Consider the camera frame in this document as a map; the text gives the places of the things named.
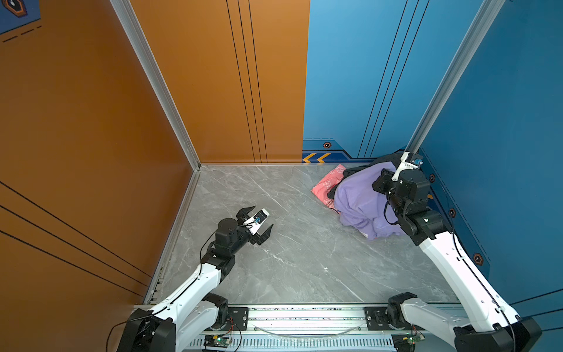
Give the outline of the dark grey cloth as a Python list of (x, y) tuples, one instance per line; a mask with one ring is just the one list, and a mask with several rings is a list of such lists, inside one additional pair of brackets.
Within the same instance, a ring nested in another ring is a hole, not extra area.
[(354, 180), (358, 179), (374, 182), (381, 176), (383, 170), (395, 171), (400, 164), (400, 157), (402, 155), (402, 152), (388, 154), (376, 158), (369, 164), (346, 169), (343, 172), (343, 180), (351, 177)]

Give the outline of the lavender purple cloth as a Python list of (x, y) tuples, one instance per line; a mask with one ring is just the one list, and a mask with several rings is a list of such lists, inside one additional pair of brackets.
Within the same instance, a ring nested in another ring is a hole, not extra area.
[(368, 240), (403, 236), (386, 197), (375, 192), (367, 180), (348, 178), (336, 187), (334, 206), (344, 226), (356, 228)]

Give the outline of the pink patterned cloth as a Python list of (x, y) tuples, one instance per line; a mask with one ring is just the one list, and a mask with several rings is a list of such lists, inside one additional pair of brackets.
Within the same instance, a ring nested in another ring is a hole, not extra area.
[(336, 191), (336, 187), (344, 179), (344, 171), (346, 167), (339, 164), (335, 169), (331, 170), (327, 175), (325, 175), (321, 181), (312, 188), (313, 195), (319, 199), (326, 207), (335, 211), (334, 206), (334, 194), (331, 192)]

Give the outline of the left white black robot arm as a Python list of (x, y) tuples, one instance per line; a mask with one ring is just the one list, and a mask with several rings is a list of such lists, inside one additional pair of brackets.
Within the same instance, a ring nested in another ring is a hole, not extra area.
[(193, 274), (150, 309), (136, 309), (122, 322), (118, 351), (184, 351), (209, 328), (228, 324), (228, 300), (213, 293), (232, 271), (235, 255), (245, 245), (262, 245), (273, 225), (262, 231), (270, 217), (265, 209), (240, 209), (236, 217), (221, 220), (202, 245), (199, 265)]

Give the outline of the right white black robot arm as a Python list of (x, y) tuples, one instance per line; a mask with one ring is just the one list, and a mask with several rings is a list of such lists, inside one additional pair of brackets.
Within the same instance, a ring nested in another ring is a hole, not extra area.
[(394, 329), (423, 328), (456, 351), (530, 351), (542, 335), (533, 318), (522, 318), (473, 263), (453, 227), (428, 206), (430, 182), (418, 169), (384, 169), (373, 183), (385, 195), (396, 224), (440, 271), (466, 312), (459, 318), (401, 293), (388, 300), (386, 314)]

